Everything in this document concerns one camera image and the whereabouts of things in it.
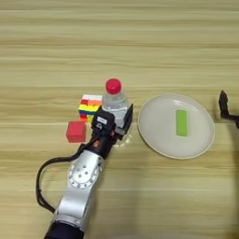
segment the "bottle cap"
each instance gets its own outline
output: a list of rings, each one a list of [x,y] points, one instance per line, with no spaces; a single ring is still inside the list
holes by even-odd
[[[117,78],[111,78],[106,82],[106,90],[110,94],[117,94],[121,91],[121,82]]]

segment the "black wire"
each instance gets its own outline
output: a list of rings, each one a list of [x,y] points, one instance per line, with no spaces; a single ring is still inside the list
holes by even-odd
[[[88,147],[89,145],[93,144],[97,139],[99,138],[99,135],[96,135],[89,143],[87,143],[86,145],[84,145],[83,147],[80,146],[77,150],[77,152],[69,157],[58,157],[58,158],[53,158],[50,159],[46,162],[44,162],[41,167],[39,168],[37,175],[36,175],[36,181],[35,181],[35,196],[36,196],[36,200],[38,202],[38,204],[42,207],[44,207],[45,209],[49,210],[51,213],[55,212],[55,208],[53,206],[51,206],[46,199],[43,197],[42,193],[41,193],[41,188],[40,188],[40,178],[41,178],[41,174],[42,171],[44,170],[44,168],[46,168],[47,166],[57,163],[57,162],[71,162],[75,159],[78,158],[78,156],[82,153],[82,151]]]

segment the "green sponge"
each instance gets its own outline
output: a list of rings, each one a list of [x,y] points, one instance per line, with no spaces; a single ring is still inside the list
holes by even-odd
[[[176,135],[186,137],[188,135],[187,111],[176,111]]]

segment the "white plate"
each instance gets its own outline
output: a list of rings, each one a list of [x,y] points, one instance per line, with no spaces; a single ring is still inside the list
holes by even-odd
[[[178,109],[187,110],[187,137],[176,135]],[[205,153],[215,136],[214,122],[207,111],[189,97],[176,94],[160,95],[147,101],[139,113],[138,127],[150,147],[181,160]]]

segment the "stacked blocks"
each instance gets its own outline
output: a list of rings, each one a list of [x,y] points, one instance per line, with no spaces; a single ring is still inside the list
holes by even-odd
[[[102,95],[84,94],[78,108],[81,121],[92,122],[95,112],[102,104]]]

